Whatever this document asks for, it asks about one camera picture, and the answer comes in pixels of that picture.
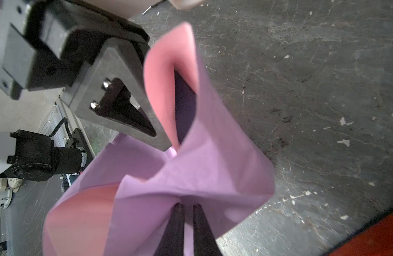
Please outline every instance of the white wall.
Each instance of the white wall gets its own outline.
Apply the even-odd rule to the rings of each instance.
[[[23,90],[15,101],[0,90],[0,131],[37,131],[60,93],[61,89]]]

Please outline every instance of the bolt head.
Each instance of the bolt head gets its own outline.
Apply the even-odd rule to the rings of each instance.
[[[106,90],[112,89],[113,86],[114,86],[114,83],[113,83],[112,81],[108,80],[108,79],[106,79],[106,80],[103,82],[103,87],[104,87],[104,89],[106,89]]]
[[[97,109],[100,106],[100,104],[98,102],[93,101],[93,102],[91,102],[90,106],[92,109]]]

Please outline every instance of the red object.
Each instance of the red object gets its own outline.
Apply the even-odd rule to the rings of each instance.
[[[393,213],[329,256],[393,256]]]

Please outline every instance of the pink cloth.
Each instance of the pink cloth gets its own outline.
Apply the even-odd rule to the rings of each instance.
[[[181,143],[174,70],[196,94],[194,119]],[[184,250],[190,256],[193,204],[202,205],[217,238],[273,195],[273,166],[210,85],[190,24],[173,29],[148,52],[144,81],[173,147],[161,152],[117,136],[49,212],[46,256],[153,255],[178,202],[186,209]]]

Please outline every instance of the gray concrete surface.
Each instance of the gray concrete surface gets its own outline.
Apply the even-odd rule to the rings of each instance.
[[[228,256],[321,255],[393,207],[393,0],[164,2],[132,20],[151,44],[194,26],[213,86],[275,164],[273,199],[219,239]]]
[[[19,101],[0,90],[0,131],[19,129],[36,132],[45,120],[61,89],[23,91]]]

